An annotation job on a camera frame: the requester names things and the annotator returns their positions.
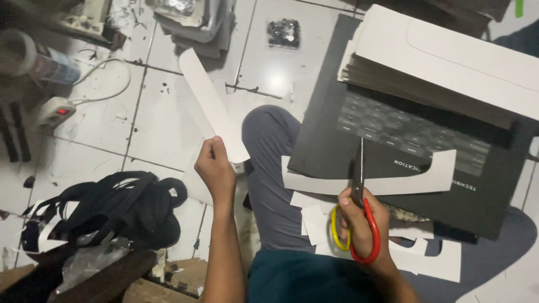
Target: red scissor handle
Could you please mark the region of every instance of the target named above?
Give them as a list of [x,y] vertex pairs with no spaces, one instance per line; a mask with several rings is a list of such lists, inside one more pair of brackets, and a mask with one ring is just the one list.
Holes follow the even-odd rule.
[[352,258],[358,263],[371,264],[376,260],[376,258],[378,258],[378,254],[380,253],[380,231],[378,230],[378,225],[376,225],[376,221],[374,219],[374,216],[372,215],[369,201],[366,198],[363,199],[363,207],[363,214],[367,218],[367,222],[369,222],[369,226],[371,227],[372,231],[372,250],[369,256],[363,259],[356,255],[354,245],[352,244],[350,245],[350,253],[352,254]]

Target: dark teal shirt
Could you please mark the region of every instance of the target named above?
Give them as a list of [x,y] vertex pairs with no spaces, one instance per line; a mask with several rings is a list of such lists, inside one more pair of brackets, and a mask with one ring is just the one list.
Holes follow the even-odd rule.
[[354,261],[300,251],[260,251],[249,277],[252,303],[383,302]]

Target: scissors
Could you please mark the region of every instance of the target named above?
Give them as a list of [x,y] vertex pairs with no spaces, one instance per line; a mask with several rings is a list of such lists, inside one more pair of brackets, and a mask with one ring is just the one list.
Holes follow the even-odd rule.
[[339,247],[343,251],[350,251],[350,254],[352,255],[352,258],[356,260],[357,262],[361,264],[370,264],[376,260],[378,257],[378,254],[380,253],[380,231],[378,230],[378,225],[376,225],[376,221],[374,219],[374,215],[372,214],[372,210],[369,205],[369,201],[366,198],[363,198],[363,161],[364,161],[364,154],[363,154],[363,138],[361,138],[360,146],[357,148],[356,153],[356,162],[354,166],[354,178],[352,179],[352,192],[350,194],[350,199],[354,204],[356,204],[359,208],[363,210],[363,214],[365,215],[367,222],[369,223],[369,226],[372,231],[372,250],[368,257],[366,258],[360,258],[355,250],[354,246],[350,245],[350,239],[351,234],[350,230],[348,229],[348,238],[346,240],[346,245],[341,242],[341,240],[338,237],[337,233],[337,212],[339,211],[339,205],[337,204],[333,210],[331,211],[331,235],[333,237],[333,240],[335,241],[335,244],[337,244],[337,247]]

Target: leg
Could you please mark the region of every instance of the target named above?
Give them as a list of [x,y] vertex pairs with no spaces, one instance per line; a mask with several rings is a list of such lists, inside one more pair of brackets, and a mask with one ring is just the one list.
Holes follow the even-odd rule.
[[[425,302],[454,303],[515,263],[536,238],[534,222],[521,210],[509,207],[497,241],[480,238],[476,245],[462,244],[460,283],[402,273]],[[436,256],[439,249],[438,241],[429,240],[426,256]]]
[[281,155],[290,156],[300,128],[289,112],[272,105],[255,108],[242,125],[251,156],[245,162],[247,188],[262,249],[315,251],[309,238],[301,236],[301,212],[290,206],[294,191],[285,188],[281,174]]

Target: electrical cord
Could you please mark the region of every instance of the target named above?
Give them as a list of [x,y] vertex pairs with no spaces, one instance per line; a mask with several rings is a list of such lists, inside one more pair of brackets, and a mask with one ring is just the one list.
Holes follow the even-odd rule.
[[119,58],[108,58],[108,59],[105,59],[99,63],[97,63],[94,67],[92,67],[91,70],[89,70],[87,73],[85,73],[79,80],[77,80],[75,83],[73,83],[73,86],[77,85],[77,84],[80,84],[81,82],[83,82],[86,78],[88,78],[89,75],[91,75],[96,69],[99,68],[99,66],[101,66],[102,64],[106,63],[106,62],[110,62],[110,61],[119,61],[119,62],[122,62],[122,64],[126,67],[127,69],[127,82],[126,84],[122,87],[121,90],[119,90],[117,93],[114,93],[110,96],[107,96],[107,97],[103,97],[103,98],[97,98],[97,99],[76,99],[76,100],[70,100],[70,102],[73,102],[73,105],[75,106],[79,106],[81,104],[85,104],[85,103],[90,103],[90,102],[96,102],[96,101],[103,101],[103,100],[107,100],[107,99],[110,99],[110,98],[114,98],[116,97],[117,95],[123,93],[127,87],[129,87],[129,84],[131,83],[131,70],[129,69],[129,66],[127,65],[127,63],[122,60],[122,59],[119,59]]

